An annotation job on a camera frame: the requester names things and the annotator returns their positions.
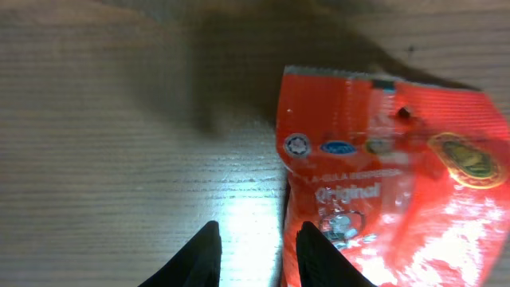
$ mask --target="blue logo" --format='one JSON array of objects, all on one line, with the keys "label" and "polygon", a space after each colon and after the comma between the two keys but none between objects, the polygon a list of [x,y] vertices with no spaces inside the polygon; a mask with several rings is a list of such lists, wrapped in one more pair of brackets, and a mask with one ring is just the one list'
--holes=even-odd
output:
[{"label": "blue logo", "polygon": [[323,144],[320,147],[321,151],[333,154],[333,155],[354,155],[356,153],[356,147],[350,143],[335,140]]}]

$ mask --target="plastic packaging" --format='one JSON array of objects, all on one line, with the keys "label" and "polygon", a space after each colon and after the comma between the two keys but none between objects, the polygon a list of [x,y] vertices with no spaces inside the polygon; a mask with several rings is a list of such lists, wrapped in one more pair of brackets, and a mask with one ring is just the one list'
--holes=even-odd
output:
[{"label": "plastic packaging", "polygon": [[510,227],[508,140],[481,92],[287,67],[282,285],[300,286],[304,221],[376,285],[481,285]]}]

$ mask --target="gold emblem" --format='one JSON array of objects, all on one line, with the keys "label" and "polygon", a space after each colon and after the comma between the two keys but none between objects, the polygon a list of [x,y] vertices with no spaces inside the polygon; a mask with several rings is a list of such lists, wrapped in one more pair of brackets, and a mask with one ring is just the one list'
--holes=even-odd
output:
[{"label": "gold emblem", "polygon": [[488,152],[462,136],[445,132],[433,136],[429,146],[446,165],[452,178],[464,186],[487,189],[506,180],[503,167]]}]

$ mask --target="white logo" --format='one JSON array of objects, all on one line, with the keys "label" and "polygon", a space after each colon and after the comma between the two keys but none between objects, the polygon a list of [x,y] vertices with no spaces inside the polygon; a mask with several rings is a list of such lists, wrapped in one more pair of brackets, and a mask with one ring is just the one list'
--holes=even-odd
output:
[{"label": "white logo", "polygon": [[358,187],[352,184],[350,187],[327,189],[321,187],[316,192],[316,199],[320,203],[330,202],[333,199],[341,200],[342,203],[350,203],[352,199],[371,199],[381,195],[381,183],[375,183],[373,187]]},{"label": "white logo", "polygon": [[285,139],[284,149],[292,157],[306,157],[312,147],[310,140],[303,134],[291,134]]}]

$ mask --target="wood grain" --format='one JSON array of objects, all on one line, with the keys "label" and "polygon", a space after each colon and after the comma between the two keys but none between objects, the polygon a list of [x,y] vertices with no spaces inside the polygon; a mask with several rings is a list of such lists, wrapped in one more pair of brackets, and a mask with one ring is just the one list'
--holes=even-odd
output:
[{"label": "wood grain", "polygon": [[0,3],[1,285],[138,285],[214,219],[221,286],[276,286],[286,64],[445,78],[510,116],[506,1],[325,2]]}]

